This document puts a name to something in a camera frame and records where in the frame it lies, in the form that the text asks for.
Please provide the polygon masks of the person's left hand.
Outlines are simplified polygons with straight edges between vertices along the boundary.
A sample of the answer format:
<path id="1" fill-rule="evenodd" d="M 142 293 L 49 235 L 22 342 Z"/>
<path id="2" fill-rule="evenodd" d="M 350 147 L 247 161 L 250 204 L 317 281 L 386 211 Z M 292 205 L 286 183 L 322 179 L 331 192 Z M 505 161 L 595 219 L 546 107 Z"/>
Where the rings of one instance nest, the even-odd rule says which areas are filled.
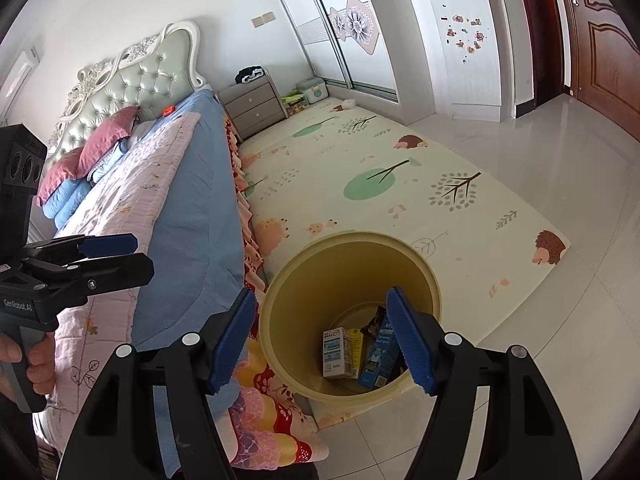
<path id="1" fill-rule="evenodd" d="M 32 383 L 32 390 L 48 396 L 55 384 L 55 339 L 54 333 L 47 333 L 43 340 L 34 344 L 27 353 L 28 367 L 26 375 Z M 2 364 L 18 363 L 22 358 L 20 346 L 6 334 L 1 334 L 0 361 Z"/>

